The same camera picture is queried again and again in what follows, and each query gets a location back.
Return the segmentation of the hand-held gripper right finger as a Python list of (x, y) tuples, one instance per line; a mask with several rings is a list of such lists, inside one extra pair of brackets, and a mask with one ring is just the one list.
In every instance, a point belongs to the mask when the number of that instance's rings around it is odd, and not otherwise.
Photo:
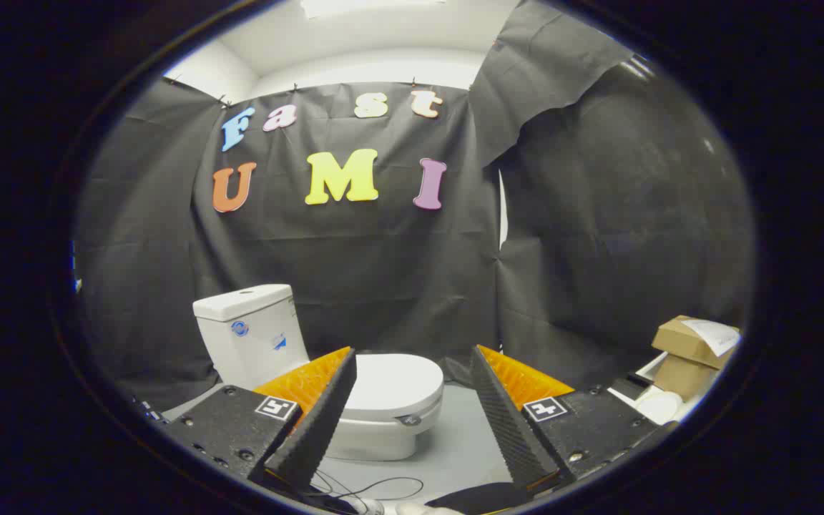
[(478, 345), (472, 385), (516, 490), (539, 494), (608, 469), (660, 443), (659, 424), (604, 388), (575, 389)]

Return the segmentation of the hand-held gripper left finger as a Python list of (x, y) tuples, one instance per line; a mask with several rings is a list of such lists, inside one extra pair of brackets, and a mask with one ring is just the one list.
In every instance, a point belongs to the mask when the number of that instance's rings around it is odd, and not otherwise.
[(223, 386), (163, 428), (229, 475), (303, 494), (357, 375), (354, 349), (337, 349), (256, 389)]

